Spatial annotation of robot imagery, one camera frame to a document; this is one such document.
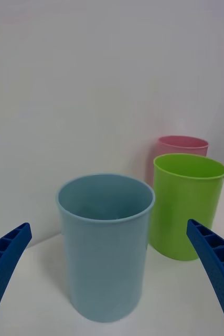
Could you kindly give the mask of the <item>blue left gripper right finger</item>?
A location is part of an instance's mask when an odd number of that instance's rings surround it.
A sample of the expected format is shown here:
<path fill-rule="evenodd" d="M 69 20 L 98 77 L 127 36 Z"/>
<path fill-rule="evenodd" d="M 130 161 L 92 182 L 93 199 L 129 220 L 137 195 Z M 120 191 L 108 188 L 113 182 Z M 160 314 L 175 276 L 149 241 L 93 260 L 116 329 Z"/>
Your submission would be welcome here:
<path fill-rule="evenodd" d="M 224 313 L 224 239 L 190 219 L 187 236 L 192 243 Z"/>

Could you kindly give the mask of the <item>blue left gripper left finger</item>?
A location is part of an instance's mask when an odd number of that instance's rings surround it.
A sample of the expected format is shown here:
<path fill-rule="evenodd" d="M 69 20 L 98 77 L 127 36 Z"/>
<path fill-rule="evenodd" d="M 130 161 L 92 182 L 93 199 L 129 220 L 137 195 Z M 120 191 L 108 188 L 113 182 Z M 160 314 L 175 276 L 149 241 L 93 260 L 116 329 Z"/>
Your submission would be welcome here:
<path fill-rule="evenodd" d="M 16 265 L 32 239 L 29 223 L 23 223 L 0 238 L 0 302 Z"/>

